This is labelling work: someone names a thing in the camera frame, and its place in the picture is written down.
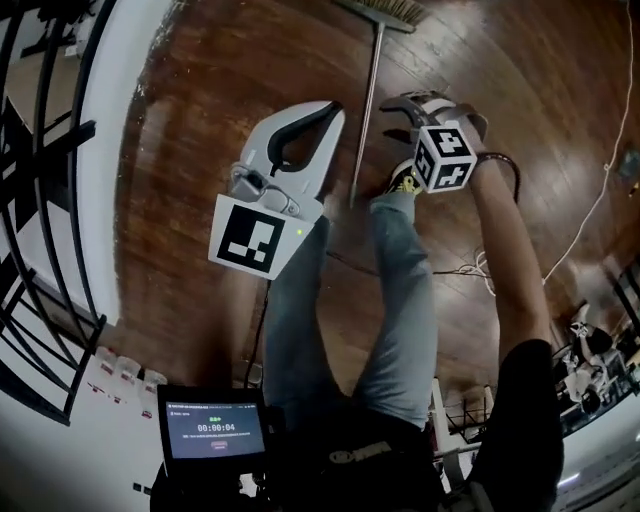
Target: timer display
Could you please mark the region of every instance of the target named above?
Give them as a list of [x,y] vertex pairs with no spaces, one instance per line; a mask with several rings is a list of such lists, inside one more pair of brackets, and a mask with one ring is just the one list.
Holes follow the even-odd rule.
[[198,425],[198,432],[233,432],[236,426],[231,423],[226,425]]
[[174,459],[235,457],[264,452],[255,404],[167,403]]

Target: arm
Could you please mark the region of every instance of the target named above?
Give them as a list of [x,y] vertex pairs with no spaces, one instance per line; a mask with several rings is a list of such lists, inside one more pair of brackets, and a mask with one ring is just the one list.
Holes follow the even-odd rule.
[[[475,151],[484,151],[475,129],[468,122],[466,125],[465,135]],[[549,311],[527,228],[496,163],[486,162],[476,169],[470,186],[496,293],[503,361],[524,341],[551,339]]]
[[[484,151],[475,130],[463,129],[476,152]],[[495,407],[469,478],[482,484],[496,512],[550,510],[563,444],[542,275],[500,169],[487,162],[471,179],[496,293],[501,365]]]

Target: black metal railing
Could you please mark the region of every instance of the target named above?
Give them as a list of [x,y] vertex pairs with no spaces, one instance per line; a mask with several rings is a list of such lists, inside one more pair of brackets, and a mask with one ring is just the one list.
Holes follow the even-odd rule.
[[[13,106],[4,91],[11,55],[14,52],[16,37],[25,13],[40,6],[33,0],[18,0],[14,1],[9,8],[6,7],[6,4],[3,7],[3,12],[9,13],[10,18],[0,48],[0,84],[3,91],[2,117],[0,118],[2,119],[2,131],[0,132],[2,135],[0,217],[9,256],[0,264],[0,299],[2,300],[0,340],[13,353],[17,354],[29,368],[67,395],[64,406],[53,405],[26,383],[24,376],[18,375],[5,364],[5,361],[0,361],[0,390],[34,411],[64,425],[70,423],[71,410],[82,376],[92,353],[95,351],[98,338],[106,322],[104,315],[99,315],[96,310],[82,251],[77,197],[77,151],[82,144],[95,135],[96,123],[81,121],[82,105],[96,51],[116,1],[105,0],[100,12],[97,13],[80,63],[71,110],[47,126],[46,113],[56,58],[59,48],[66,40],[64,37],[65,27],[72,22],[70,12],[65,7],[66,2],[60,2],[60,12],[53,14],[50,19],[53,23],[52,29],[44,36],[46,49],[42,57],[37,94],[34,99],[35,115],[30,144],[24,143],[24,130],[16,125],[16,119],[20,119],[20,116],[10,115]],[[49,16],[51,16],[51,9],[51,5],[48,5],[47,13]],[[52,128],[61,126],[67,120],[69,128],[66,133],[58,136],[52,142],[45,143],[45,135],[50,133]],[[16,137],[14,137],[16,133],[22,134],[22,140],[16,141]],[[82,291],[88,306],[86,313],[71,299],[60,265],[55,245],[55,234],[49,217],[49,203],[51,201],[56,204],[60,203],[59,194],[52,194],[51,191],[60,186],[66,187],[66,200],[63,199],[62,203],[65,203],[63,206],[66,206],[65,209],[69,213],[73,252],[78,265]],[[15,227],[10,213],[12,202],[16,212]],[[24,227],[26,221],[24,218],[19,221],[17,217],[19,210],[22,217],[25,217],[25,208],[27,208],[26,218],[33,217],[36,212],[38,213],[47,258],[57,286],[55,292],[48,290],[38,280],[35,270],[29,267],[21,252],[17,234]],[[16,282],[19,282],[19,285],[15,291],[12,291],[16,288]],[[32,329],[17,320],[15,311],[18,305],[44,324],[53,341],[53,346],[40,339]],[[52,318],[50,311],[48,311],[52,307],[59,308],[68,315],[72,326],[71,330]],[[73,350],[76,352],[76,357],[72,354],[71,348],[73,346],[76,347]],[[69,379],[65,381],[59,373],[52,369],[51,363],[53,361],[58,364],[62,363],[74,372],[71,382],[68,382]]]

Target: blue jeans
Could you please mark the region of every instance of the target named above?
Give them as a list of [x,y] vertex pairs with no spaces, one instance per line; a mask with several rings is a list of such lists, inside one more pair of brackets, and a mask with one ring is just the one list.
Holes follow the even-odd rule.
[[438,332],[431,269],[413,227],[414,201],[413,194],[394,192],[370,205],[385,317],[352,397],[333,378],[316,317],[329,239],[325,217],[272,283],[263,389],[266,404],[283,409],[288,430],[350,405],[424,428]]

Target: sneaker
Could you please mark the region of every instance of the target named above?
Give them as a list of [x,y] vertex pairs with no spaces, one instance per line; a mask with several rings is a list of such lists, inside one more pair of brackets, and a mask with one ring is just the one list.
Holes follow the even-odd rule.
[[405,160],[393,171],[385,194],[405,192],[406,194],[417,196],[422,192],[422,187],[420,187],[418,180],[415,178],[415,174],[413,160]]

